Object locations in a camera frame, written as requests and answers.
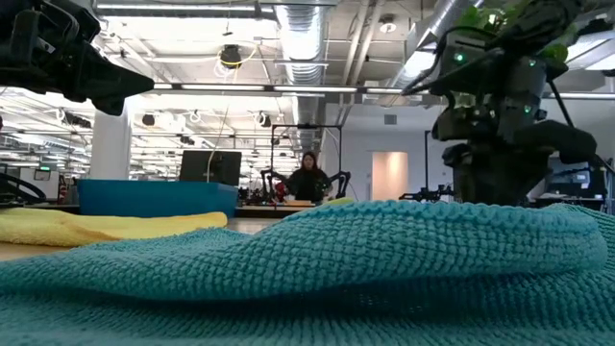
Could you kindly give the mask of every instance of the desk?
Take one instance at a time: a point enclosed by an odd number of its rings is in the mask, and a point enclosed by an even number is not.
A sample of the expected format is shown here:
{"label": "desk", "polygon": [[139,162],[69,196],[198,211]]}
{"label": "desk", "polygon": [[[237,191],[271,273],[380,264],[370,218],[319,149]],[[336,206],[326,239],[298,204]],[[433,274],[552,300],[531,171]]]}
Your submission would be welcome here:
{"label": "desk", "polygon": [[[248,235],[253,235],[260,232],[262,229],[270,226],[279,220],[276,219],[243,219],[234,218],[229,221],[227,228],[242,232]],[[68,251],[70,248],[53,247],[53,246],[35,246],[35,245],[17,245],[0,242],[0,260],[15,260],[32,256],[46,255],[59,251]]]}
{"label": "desk", "polygon": [[310,210],[314,207],[269,207],[269,206],[244,206],[235,210],[235,216],[240,218],[273,218],[281,219],[294,213]]}
{"label": "desk", "polygon": [[602,211],[604,205],[604,199],[599,198],[536,198],[531,204],[536,208],[545,208],[553,204],[565,203],[572,205],[579,205],[586,207],[590,210]]}
{"label": "desk", "polygon": [[[59,205],[35,205],[27,208],[60,210],[73,214],[81,214],[79,206],[59,206]],[[269,206],[245,206],[235,209],[235,217],[238,218],[266,218],[281,219],[299,211],[309,210],[313,207],[269,207]]]}

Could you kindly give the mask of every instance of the towel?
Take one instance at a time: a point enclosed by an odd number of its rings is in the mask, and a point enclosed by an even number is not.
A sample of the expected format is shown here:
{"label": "towel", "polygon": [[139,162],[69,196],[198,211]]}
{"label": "towel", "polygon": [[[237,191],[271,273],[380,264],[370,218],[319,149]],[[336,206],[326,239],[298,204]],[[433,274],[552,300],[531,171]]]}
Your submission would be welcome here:
{"label": "towel", "polygon": [[0,263],[3,345],[613,345],[615,219],[409,202]]}
{"label": "towel", "polygon": [[225,227],[222,212],[138,218],[83,216],[57,210],[0,210],[0,242],[28,245],[81,246],[100,241],[149,239],[180,235],[207,227]]}

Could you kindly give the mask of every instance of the table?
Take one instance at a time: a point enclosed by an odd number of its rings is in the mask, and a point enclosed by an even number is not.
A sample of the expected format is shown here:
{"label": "table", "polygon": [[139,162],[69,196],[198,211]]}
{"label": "table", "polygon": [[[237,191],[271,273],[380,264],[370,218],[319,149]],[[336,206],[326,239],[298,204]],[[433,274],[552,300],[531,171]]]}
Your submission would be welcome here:
{"label": "table", "polygon": [[[227,228],[248,235],[253,235],[278,221],[279,220],[277,219],[271,218],[234,218],[229,220]],[[70,250],[70,248],[54,246],[17,245],[0,242],[0,260],[16,260],[68,250]]]}
{"label": "table", "polygon": [[241,218],[273,218],[281,219],[294,213],[310,210],[313,207],[270,207],[270,206],[244,206],[235,209],[235,216]]}

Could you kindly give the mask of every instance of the ductwork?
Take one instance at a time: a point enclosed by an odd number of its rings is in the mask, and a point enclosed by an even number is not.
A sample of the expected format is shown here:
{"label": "ductwork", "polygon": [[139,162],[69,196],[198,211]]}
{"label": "ductwork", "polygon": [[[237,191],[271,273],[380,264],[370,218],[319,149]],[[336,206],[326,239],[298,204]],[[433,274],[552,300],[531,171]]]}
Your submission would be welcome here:
{"label": "ductwork", "polygon": [[[276,14],[282,28],[283,56],[290,61],[314,61],[324,58],[326,7],[321,6],[276,6]],[[286,76],[292,85],[320,85],[323,82],[322,65],[289,64]],[[294,97],[293,113],[297,124],[322,124],[325,120],[325,101],[320,97]],[[299,131],[299,143],[303,151],[319,146],[316,138],[321,131]]]}
{"label": "ductwork", "polygon": [[421,22],[412,24],[406,42],[408,60],[392,78],[387,87],[402,88],[412,82],[420,73],[413,68],[412,56],[425,44],[431,43],[430,38],[440,38],[446,30],[471,7],[479,5],[482,0],[438,0],[433,10],[433,15]]}
{"label": "ductwork", "polygon": [[[148,0],[96,0],[92,6],[101,16],[150,16],[150,17],[202,17],[202,18],[246,18],[276,20],[281,26],[283,55],[289,61],[302,64],[288,64],[286,75],[292,85],[320,85],[323,82],[324,67],[305,62],[324,58],[325,18],[327,6],[278,5],[198,5],[198,4],[157,4]],[[318,97],[295,97],[293,110],[297,124],[322,124],[325,114],[324,100]],[[314,131],[299,133],[302,150],[317,147]]]}

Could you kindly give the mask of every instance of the person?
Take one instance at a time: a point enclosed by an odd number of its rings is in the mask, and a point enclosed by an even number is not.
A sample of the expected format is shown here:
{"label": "person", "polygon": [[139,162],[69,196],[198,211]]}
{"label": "person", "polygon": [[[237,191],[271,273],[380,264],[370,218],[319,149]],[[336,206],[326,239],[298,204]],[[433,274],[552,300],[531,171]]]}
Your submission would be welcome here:
{"label": "person", "polygon": [[316,155],[312,152],[304,154],[301,168],[288,178],[286,187],[295,195],[296,200],[312,203],[322,202],[325,194],[332,189],[329,177],[318,168]]}

